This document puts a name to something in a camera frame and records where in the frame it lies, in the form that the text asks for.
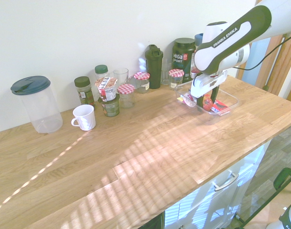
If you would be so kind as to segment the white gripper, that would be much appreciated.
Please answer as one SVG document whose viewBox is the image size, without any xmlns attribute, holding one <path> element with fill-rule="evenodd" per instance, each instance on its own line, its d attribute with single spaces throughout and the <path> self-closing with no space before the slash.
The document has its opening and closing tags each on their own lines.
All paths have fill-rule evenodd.
<svg viewBox="0 0 291 229">
<path fill-rule="evenodd" d="M 207 92 L 212 90 L 211 100 L 215 103 L 216 97 L 219 91 L 219 85 L 222 84 L 228 75 L 228 71 L 224 70 L 221 74 L 211 77 L 209 75 L 202 74 L 196 76 L 191 83 L 191 95 L 196 97 L 198 111 L 203 112 L 203 98 Z"/>
</svg>

